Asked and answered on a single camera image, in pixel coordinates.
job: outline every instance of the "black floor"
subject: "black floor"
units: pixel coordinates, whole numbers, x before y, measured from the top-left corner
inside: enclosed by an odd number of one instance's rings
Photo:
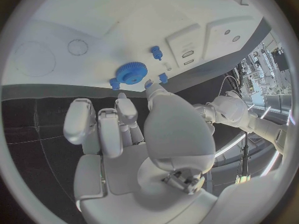
[[[223,77],[177,93],[191,104],[211,102],[218,95]],[[225,83],[223,91],[231,90]],[[69,143],[62,133],[66,112],[75,98],[11,100],[2,103],[6,141],[12,158],[27,185],[53,213],[70,224],[84,224],[75,206],[73,181],[76,165],[83,155],[80,145]],[[90,99],[96,112],[114,106],[115,98]],[[138,110],[138,123],[143,130],[149,113],[145,98],[131,99]],[[216,149],[230,141],[239,129],[216,124]],[[8,219],[5,223],[31,223],[1,183],[1,196]]]

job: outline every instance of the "drawn circle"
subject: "drawn circle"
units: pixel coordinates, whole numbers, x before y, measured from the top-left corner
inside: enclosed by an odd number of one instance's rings
[[[68,44],[67,49],[69,53],[71,53],[72,55],[81,56],[88,51],[88,45],[85,41],[76,39],[76,40],[72,40]]]
[[[240,39],[240,36],[236,36],[234,39],[233,39],[233,42],[237,41]]]
[[[26,76],[40,77],[51,73],[56,65],[55,56],[39,42],[21,44],[15,51],[14,64]]]

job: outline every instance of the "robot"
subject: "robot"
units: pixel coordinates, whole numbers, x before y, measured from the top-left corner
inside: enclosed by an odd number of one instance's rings
[[[204,220],[217,201],[201,188],[215,160],[213,123],[255,132],[283,154],[287,126],[258,118],[234,92],[192,106],[151,80],[145,88],[144,136],[124,93],[97,116],[88,99],[75,99],[67,112],[64,136],[84,152],[74,179],[76,205],[89,224]]]

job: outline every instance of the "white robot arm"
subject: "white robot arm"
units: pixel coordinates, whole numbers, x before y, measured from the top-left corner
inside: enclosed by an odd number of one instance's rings
[[[194,107],[207,123],[223,123],[248,133],[254,132],[270,141],[277,151],[283,154],[288,127],[258,118],[256,113],[248,110],[245,102],[236,93],[226,92],[226,96],[217,96],[206,106],[197,104]]]

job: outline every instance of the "blue knob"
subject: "blue knob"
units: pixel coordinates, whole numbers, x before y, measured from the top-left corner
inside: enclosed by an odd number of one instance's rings
[[[160,47],[154,46],[150,50],[152,52],[152,55],[155,59],[161,61],[161,57],[163,56],[163,53],[160,51]]]
[[[117,81],[116,78],[112,78],[109,81],[110,85],[112,86],[112,90],[117,91],[120,89],[120,83]]]
[[[168,82],[168,77],[165,73],[159,75],[159,78],[163,84],[166,84]]]
[[[116,71],[116,79],[120,83],[133,85],[140,82],[148,73],[147,67],[141,62],[130,62]]]

